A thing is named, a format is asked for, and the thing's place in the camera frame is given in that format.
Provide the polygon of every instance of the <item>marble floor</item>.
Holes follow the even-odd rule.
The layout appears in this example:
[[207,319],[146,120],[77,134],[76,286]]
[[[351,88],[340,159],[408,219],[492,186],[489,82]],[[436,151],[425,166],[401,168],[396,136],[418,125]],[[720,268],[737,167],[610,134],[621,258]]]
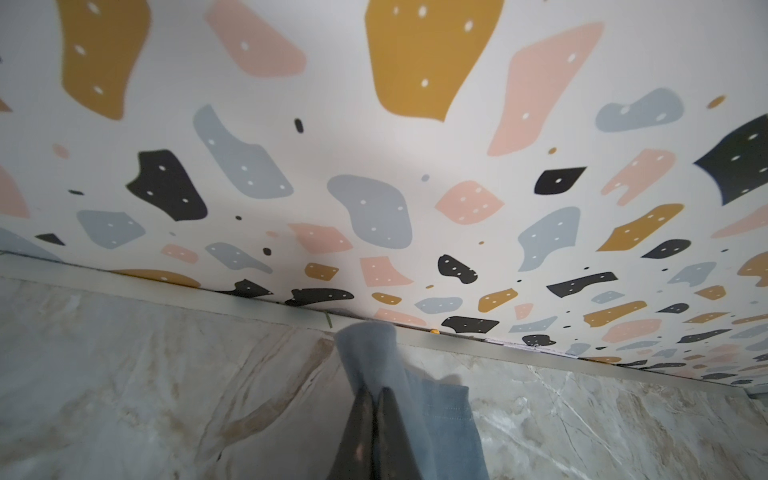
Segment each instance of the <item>marble floor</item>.
[[[469,386],[494,479],[768,472],[746,397],[401,351]],[[328,333],[0,279],[0,478],[322,479],[352,400]]]

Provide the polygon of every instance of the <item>blue fabric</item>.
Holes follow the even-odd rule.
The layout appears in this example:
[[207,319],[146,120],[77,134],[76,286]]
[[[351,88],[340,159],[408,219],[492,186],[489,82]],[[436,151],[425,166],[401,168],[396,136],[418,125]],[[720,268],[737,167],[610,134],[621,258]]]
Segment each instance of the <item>blue fabric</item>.
[[408,371],[390,323],[348,326],[336,334],[336,348],[353,392],[365,386],[374,401],[385,386],[395,393],[423,480],[488,480],[468,387]]

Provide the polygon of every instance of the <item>wallpaper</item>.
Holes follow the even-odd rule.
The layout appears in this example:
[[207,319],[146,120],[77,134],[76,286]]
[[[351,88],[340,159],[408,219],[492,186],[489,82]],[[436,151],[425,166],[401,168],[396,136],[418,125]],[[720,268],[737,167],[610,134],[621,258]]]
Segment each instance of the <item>wallpaper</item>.
[[11,0],[0,250],[768,376],[768,4]]

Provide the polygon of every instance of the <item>denim fabric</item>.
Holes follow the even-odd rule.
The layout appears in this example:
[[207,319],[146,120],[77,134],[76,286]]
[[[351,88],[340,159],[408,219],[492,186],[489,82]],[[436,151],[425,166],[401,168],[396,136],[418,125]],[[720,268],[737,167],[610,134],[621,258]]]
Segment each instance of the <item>denim fabric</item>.
[[375,401],[383,387],[394,391],[423,480],[488,480],[469,388],[408,371],[390,323],[348,326],[336,334],[336,348],[353,392],[366,386]]

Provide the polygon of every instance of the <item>gap between wall and baseboard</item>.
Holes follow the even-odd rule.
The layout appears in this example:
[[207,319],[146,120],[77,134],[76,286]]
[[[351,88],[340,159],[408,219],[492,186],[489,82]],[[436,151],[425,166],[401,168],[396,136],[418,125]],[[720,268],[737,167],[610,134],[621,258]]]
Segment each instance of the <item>gap between wall and baseboard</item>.
[[[27,280],[53,286],[85,290],[94,293],[122,296],[161,305],[179,306],[243,319],[256,319],[299,328],[317,329],[334,333],[345,326],[366,320],[346,316],[329,315],[329,325],[324,312],[306,310],[281,303],[224,295],[209,290],[194,289],[169,283],[146,280],[117,273],[94,270],[82,266],[67,265],[13,253],[0,253],[0,277]],[[682,389],[718,393],[726,396],[745,396],[747,391],[737,386],[721,385],[702,380],[685,379],[657,372],[646,372],[607,363],[589,362],[566,356],[527,351],[476,341],[457,335],[436,335],[428,330],[397,325],[397,342],[402,345],[450,353],[479,356],[505,362],[521,363],[550,369],[565,370],[588,375],[606,376],[635,382],[654,383]]]

